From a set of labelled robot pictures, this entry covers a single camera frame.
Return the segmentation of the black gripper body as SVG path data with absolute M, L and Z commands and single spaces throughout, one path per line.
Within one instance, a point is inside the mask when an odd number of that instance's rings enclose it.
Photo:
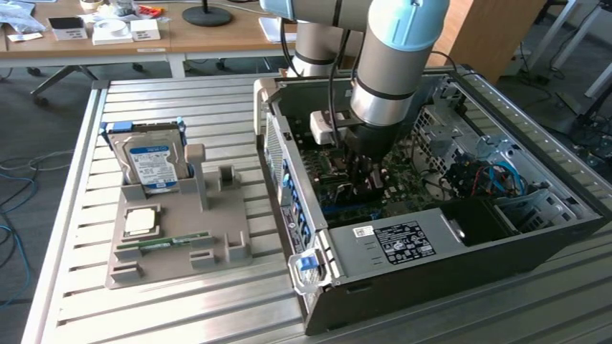
M 384 158 L 396 141 L 400 125 L 355 125 L 348 128 L 344 143 L 359 156 Z

